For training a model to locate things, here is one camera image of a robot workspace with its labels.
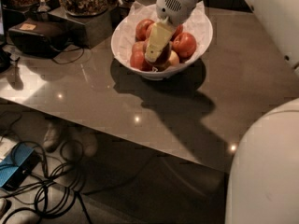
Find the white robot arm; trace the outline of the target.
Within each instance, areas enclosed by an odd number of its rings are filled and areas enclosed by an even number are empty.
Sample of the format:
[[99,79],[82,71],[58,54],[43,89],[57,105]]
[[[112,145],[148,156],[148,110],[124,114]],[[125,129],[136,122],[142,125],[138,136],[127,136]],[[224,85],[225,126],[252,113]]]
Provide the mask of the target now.
[[[294,74],[299,0],[245,0]],[[225,224],[299,224],[299,99],[261,116],[233,158]]]

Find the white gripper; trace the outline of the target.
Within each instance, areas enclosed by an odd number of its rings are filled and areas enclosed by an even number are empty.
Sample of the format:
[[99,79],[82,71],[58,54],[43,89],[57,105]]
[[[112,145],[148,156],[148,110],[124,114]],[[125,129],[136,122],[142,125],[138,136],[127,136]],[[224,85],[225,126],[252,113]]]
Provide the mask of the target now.
[[[157,50],[169,44],[176,27],[185,22],[199,0],[156,0],[157,17],[160,19],[152,27],[149,44]],[[179,64],[179,56],[172,50],[163,69]]]

